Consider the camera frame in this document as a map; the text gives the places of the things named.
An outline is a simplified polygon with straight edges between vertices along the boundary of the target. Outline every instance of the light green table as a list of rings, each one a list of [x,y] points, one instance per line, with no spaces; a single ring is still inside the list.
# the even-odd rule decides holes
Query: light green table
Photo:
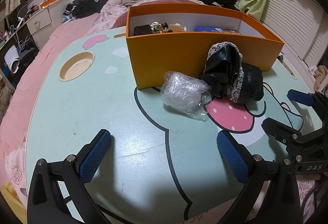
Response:
[[[303,134],[321,127],[311,108],[288,100],[289,89],[309,89],[297,73],[295,80],[278,61],[263,73],[267,84],[260,102],[237,107],[227,99],[215,99],[206,106],[205,122],[167,111],[156,88],[136,90],[125,38],[113,38],[121,29],[99,34],[109,39],[88,49],[96,59],[80,77],[61,82],[58,72],[68,58],[84,50],[83,45],[87,47],[89,37],[68,46],[50,69],[28,131],[28,187],[38,159],[54,162],[76,154],[104,128],[113,136],[112,145],[92,182],[86,184],[95,202],[134,224],[179,223],[237,196],[242,189],[216,146],[222,127],[266,160],[286,155],[285,147],[263,132],[266,117],[298,129],[301,114],[306,120]],[[65,185],[60,186],[68,196]],[[81,219],[72,202],[69,208]]]

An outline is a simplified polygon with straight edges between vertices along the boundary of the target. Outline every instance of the small orange box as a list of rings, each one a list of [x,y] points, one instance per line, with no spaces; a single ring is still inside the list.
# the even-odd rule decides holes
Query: small orange box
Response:
[[[44,7],[48,6],[50,3],[55,2],[57,0],[47,0],[46,2],[43,2],[40,4],[40,9],[43,9]]]
[[[135,26],[154,21],[179,23],[188,32],[133,36]],[[241,34],[193,32],[195,26],[233,28]],[[270,70],[284,42],[252,17],[235,10],[199,4],[167,3],[130,7],[126,41],[137,88],[162,85],[166,71],[198,78],[213,44],[234,43],[243,62]]]

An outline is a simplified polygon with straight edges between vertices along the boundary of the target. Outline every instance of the blue textured pad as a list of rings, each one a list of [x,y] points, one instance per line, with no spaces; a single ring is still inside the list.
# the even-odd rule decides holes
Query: blue textured pad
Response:
[[[93,176],[110,147],[111,140],[110,132],[105,131],[94,148],[92,148],[83,160],[79,168],[81,183],[85,184],[92,181]]]
[[[249,168],[224,131],[219,132],[216,143],[237,181],[246,185],[249,180]]]
[[[312,96],[306,93],[300,93],[294,90],[289,90],[287,93],[287,97],[290,101],[294,101],[308,107],[314,105],[314,100]]]

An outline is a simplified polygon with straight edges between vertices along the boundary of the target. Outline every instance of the pink blanket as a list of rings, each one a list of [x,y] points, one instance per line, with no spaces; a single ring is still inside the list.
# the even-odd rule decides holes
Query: pink blanket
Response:
[[[34,104],[51,65],[66,46],[82,38],[93,27],[97,15],[60,25],[22,76],[0,125],[1,175],[5,175],[5,157],[22,144]],[[0,186],[6,178],[2,177],[1,180]]]

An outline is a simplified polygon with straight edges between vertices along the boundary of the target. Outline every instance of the crumpled plastic wrap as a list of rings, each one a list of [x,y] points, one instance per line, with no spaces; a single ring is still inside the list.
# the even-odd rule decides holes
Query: crumpled plastic wrap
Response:
[[[163,103],[193,118],[204,120],[203,105],[208,103],[211,87],[203,80],[189,77],[180,72],[168,71],[164,74],[161,88]]]

